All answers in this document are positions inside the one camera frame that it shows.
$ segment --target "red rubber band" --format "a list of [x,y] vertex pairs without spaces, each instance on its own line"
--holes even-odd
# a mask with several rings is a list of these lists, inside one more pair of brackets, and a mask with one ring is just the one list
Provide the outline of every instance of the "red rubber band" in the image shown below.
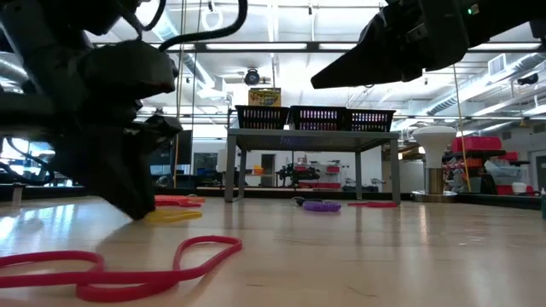
[[155,206],[179,206],[182,208],[201,208],[201,204],[195,203],[180,203],[177,201],[156,201]]
[[368,207],[368,208],[396,208],[396,207],[398,207],[393,202],[380,203],[380,202],[373,202],[373,201],[363,202],[363,203],[350,203],[349,206]]
[[[230,247],[216,254],[204,264],[192,268],[181,269],[182,253],[188,247],[199,243],[224,243]],[[114,303],[146,298],[162,293],[176,286],[180,281],[188,281],[201,277],[212,271],[224,259],[242,249],[241,240],[227,236],[207,235],[195,237],[182,242],[172,261],[172,271],[155,272],[105,272],[104,259],[93,252],[35,252],[0,258],[0,269],[10,265],[38,263],[56,260],[83,260],[95,265],[87,272],[66,272],[39,275],[20,275],[0,277],[0,288],[10,287],[44,287],[59,285],[76,285],[76,296],[90,302]],[[142,285],[134,287],[111,288],[95,287],[91,284],[126,284]]]
[[182,208],[200,208],[201,204],[189,202],[186,196],[155,195],[156,206],[179,206]]

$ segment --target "metal table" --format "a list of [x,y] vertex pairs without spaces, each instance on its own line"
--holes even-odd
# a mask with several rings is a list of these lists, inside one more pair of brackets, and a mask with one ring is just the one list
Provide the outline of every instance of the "metal table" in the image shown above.
[[[362,199],[361,153],[377,146],[391,144],[392,200],[400,204],[400,170],[398,164],[398,133],[350,132],[350,131],[305,131],[305,130],[228,130],[228,160],[225,178],[226,202],[240,200],[245,195],[245,171],[247,151],[317,151],[355,153],[357,199]],[[241,149],[239,172],[239,195],[233,196],[236,148]]]

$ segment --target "black basket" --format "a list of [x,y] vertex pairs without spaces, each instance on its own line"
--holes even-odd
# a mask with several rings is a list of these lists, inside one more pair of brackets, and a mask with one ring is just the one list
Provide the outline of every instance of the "black basket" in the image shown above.
[[396,110],[348,109],[346,128],[348,131],[390,132],[395,112]]
[[291,130],[330,130],[345,129],[344,107],[290,107]]
[[239,128],[283,130],[287,123],[287,107],[235,106]]

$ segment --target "yellow box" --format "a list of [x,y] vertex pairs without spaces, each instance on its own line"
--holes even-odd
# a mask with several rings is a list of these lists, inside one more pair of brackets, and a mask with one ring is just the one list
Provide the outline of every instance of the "yellow box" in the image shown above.
[[281,89],[251,89],[248,91],[248,105],[262,107],[280,107]]

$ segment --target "purple object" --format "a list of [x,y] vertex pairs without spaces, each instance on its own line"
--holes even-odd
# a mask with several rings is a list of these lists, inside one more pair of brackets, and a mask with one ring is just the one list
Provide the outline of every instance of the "purple object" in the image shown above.
[[339,212],[341,204],[334,201],[306,201],[304,209],[313,212]]

